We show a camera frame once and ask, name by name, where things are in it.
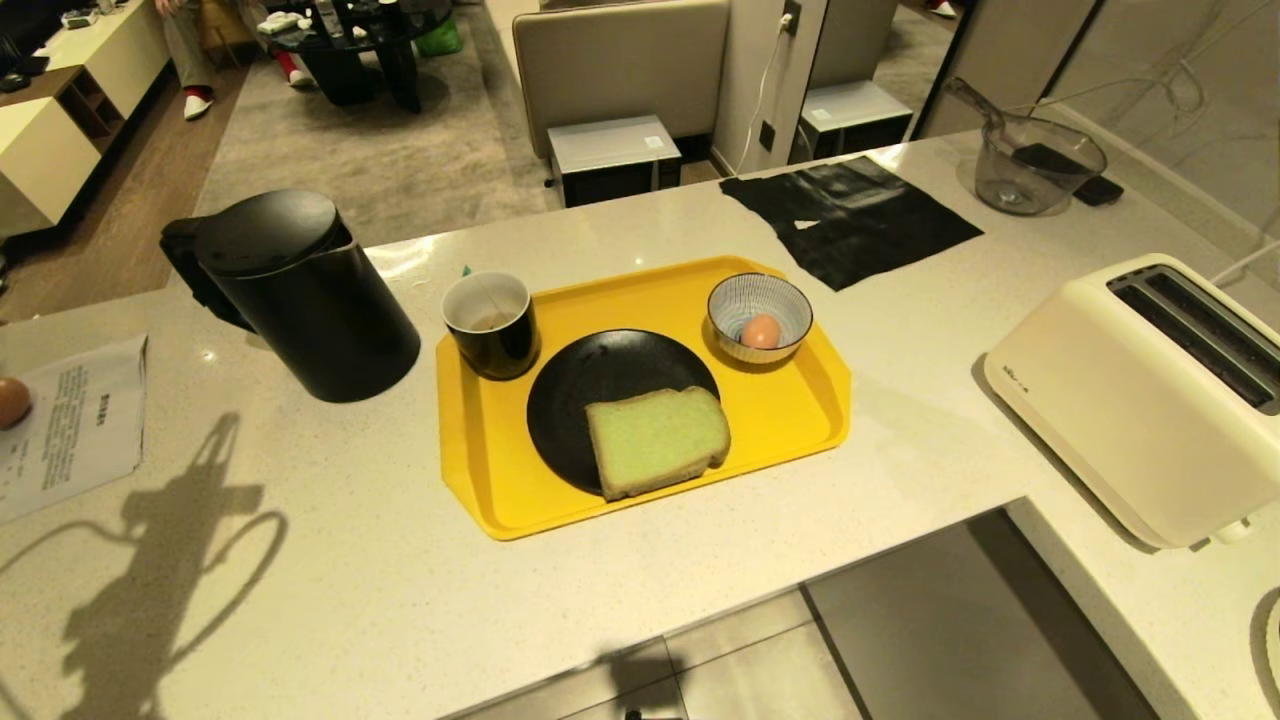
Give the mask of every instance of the cream toaster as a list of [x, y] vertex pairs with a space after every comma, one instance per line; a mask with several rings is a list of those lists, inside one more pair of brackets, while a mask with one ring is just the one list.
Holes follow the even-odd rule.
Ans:
[[1068, 283], [983, 370], [1147, 544], [1233, 539], [1280, 497], [1280, 334], [1174, 258]]

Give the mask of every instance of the bread slice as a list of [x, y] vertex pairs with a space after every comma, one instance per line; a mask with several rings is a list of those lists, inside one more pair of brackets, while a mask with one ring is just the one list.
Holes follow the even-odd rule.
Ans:
[[622, 500], [701, 475], [728, 455], [728, 420], [700, 387], [646, 392], [586, 406], [604, 500]]

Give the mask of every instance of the sofa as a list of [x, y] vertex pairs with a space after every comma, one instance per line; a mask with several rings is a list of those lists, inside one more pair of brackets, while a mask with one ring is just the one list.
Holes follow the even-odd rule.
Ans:
[[544, 1], [488, 3], [539, 158], [549, 128], [577, 123], [653, 114], [672, 137], [712, 132], [730, 0]]

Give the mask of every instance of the black cup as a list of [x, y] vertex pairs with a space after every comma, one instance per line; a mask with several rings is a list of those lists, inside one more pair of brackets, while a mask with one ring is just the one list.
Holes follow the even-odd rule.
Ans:
[[444, 293], [440, 314], [462, 357], [481, 377], [518, 378], [534, 366], [541, 337], [529, 288], [507, 273], [472, 273]]

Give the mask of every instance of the green bag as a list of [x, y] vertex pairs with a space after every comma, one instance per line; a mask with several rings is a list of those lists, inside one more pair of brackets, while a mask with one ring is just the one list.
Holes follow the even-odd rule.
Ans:
[[453, 18], [444, 20], [444, 24], [419, 37], [413, 42], [417, 45], [417, 51], [421, 53], [424, 58], [430, 58], [431, 55], [452, 55], [453, 53], [462, 50], [462, 36], [458, 35], [458, 26], [453, 23]]

